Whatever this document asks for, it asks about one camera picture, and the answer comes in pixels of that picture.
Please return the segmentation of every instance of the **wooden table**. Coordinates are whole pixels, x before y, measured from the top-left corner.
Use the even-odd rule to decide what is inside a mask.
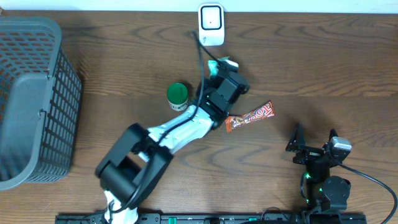
[[[5,11],[45,16],[63,30],[63,48],[83,77],[76,153],[67,178],[0,193],[0,223],[54,223],[59,213],[91,213],[106,201],[94,169],[126,127],[157,126],[179,113],[167,87],[200,81],[189,31],[194,12]],[[353,150],[345,164],[398,191],[398,16],[226,13],[226,39],[209,50],[231,56],[251,84],[232,113],[272,100],[276,117],[225,127],[178,151],[143,208],[163,212],[298,210],[300,175],[285,146],[300,121],[320,147],[335,128]],[[392,208],[379,185],[336,167],[352,183],[348,211],[380,223]],[[397,223],[396,215],[391,223]]]

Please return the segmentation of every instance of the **snack wrapper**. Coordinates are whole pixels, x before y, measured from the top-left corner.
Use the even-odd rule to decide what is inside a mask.
[[[266,103],[264,106],[241,116],[229,116],[225,120],[226,132],[230,132],[235,128],[242,126],[244,124],[258,121],[264,118],[269,118],[275,116],[274,106],[272,102]]]

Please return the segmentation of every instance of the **white wall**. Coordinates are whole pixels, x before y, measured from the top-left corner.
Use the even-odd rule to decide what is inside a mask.
[[[197,11],[206,0],[0,0],[22,10]],[[229,12],[398,13],[398,0],[219,0]]]

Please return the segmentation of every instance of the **teal object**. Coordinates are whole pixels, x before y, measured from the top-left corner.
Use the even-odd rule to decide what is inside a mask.
[[[177,224],[177,218],[170,217],[169,218],[169,224]]]
[[[225,60],[228,60],[228,59],[229,59],[229,56],[223,57],[223,58],[219,58],[218,60],[225,61]],[[210,79],[212,79],[218,73],[217,62],[215,60],[209,60],[208,61],[208,66],[209,66],[209,70],[210,70]]]

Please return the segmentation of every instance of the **laundry basket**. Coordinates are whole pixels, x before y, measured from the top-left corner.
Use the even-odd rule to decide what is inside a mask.
[[[81,81],[42,17],[0,17],[0,190],[68,174]]]

